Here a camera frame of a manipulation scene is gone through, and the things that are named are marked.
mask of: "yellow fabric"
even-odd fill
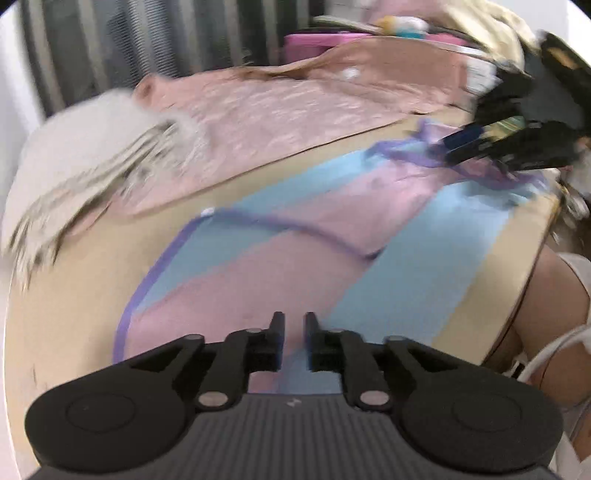
[[[508,8],[489,0],[447,0],[442,2],[440,23],[478,40],[495,61],[509,60],[523,69],[519,40],[536,51],[538,45],[527,23]]]

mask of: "white wall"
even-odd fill
[[[513,10],[536,32],[546,30],[568,41],[569,0],[492,0]]]
[[[28,68],[19,5],[0,17],[0,219],[21,148],[43,121]],[[12,265],[0,259],[0,478],[20,480],[9,433],[4,393],[4,328]]]

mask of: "clutter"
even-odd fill
[[[207,162],[207,138],[181,112],[149,111],[112,90],[50,118],[22,152],[2,221],[2,252],[22,286],[57,255],[64,230],[96,199],[163,170]]]
[[[410,15],[434,25],[464,32],[498,63],[509,61],[524,68],[523,42],[537,51],[535,35],[518,15],[489,0],[377,0],[366,21],[375,24],[385,15]]]
[[[287,66],[146,77],[134,98],[191,115],[210,138],[208,168],[163,173],[114,198],[110,210],[145,212],[308,148],[456,103],[465,95],[464,64],[430,44],[368,37]]]

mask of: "metal screw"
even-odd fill
[[[366,405],[371,407],[379,407],[381,405],[386,405],[386,403],[390,401],[390,395],[380,390],[369,390],[367,392],[363,392],[359,399]]]
[[[222,392],[205,392],[198,400],[204,407],[221,407],[228,403],[228,396]]]

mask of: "white fluffy fabric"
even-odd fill
[[[204,142],[189,117],[146,110],[122,89],[50,118],[23,149],[2,220],[0,247],[15,255],[20,284],[54,262],[62,233],[86,205],[197,160]]]

